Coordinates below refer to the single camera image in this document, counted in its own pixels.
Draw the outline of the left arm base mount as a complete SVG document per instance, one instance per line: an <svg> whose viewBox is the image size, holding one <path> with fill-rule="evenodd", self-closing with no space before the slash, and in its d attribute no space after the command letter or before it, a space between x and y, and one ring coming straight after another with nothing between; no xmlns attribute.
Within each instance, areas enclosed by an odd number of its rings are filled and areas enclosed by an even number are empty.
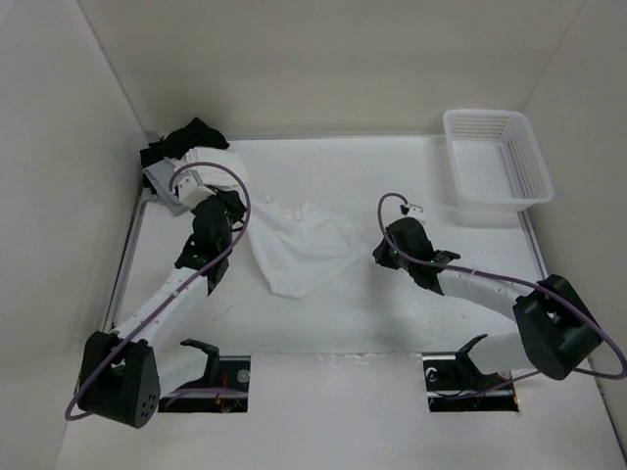
<svg viewBox="0 0 627 470"><path fill-rule="evenodd" d="M222 356L202 378L188 382L159 402L160 413L247 413L251 385L249 356Z"/></svg>

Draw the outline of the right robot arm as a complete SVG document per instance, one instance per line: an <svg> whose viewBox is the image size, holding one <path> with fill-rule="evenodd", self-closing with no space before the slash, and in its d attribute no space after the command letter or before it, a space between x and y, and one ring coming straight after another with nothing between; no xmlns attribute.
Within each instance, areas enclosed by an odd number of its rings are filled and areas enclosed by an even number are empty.
<svg viewBox="0 0 627 470"><path fill-rule="evenodd" d="M591 313L564 278L552 275L539 285L577 307L589 321L546 292L485 278L461 265L459 254L434 249L422 224L412 217L391 223L372 255L376 264L404 270L425 290L469 301L516 325L514 333L492 338L482 334L458 351L464 357L455 362L454 372L466 387L477 387L495 373L531 367L560 381L602 343L590 326Z"/></svg>

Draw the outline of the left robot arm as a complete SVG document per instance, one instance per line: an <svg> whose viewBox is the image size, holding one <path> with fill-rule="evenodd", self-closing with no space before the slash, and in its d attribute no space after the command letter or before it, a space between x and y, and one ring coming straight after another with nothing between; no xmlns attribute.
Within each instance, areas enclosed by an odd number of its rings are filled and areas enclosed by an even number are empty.
<svg viewBox="0 0 627 470"><path fill-rule="evenodd" d="M217 347L185 339L174 352L160 351L224 277L247 226L249 201L235 190L214 188L196 206L192 233L162 287L111 332L96 331L87 339L67 420L75 420L72 411L78 408L82 417L96 415L139 429L161 400L180 394L184 386L206 391L217 384Z"/></svg>

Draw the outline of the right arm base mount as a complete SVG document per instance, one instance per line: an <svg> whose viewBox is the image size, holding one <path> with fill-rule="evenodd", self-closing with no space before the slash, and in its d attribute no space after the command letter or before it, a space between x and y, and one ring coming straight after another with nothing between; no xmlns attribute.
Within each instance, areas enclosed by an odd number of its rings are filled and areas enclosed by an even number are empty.
<svg viewBox="0 0 627 470"><path fill-rule="evenodd" d="M457 358L454 353L424 355L422 366L431 412L519 410L513 385L488 392L509 380L509 373L483 374L468 358Z"/></svg>

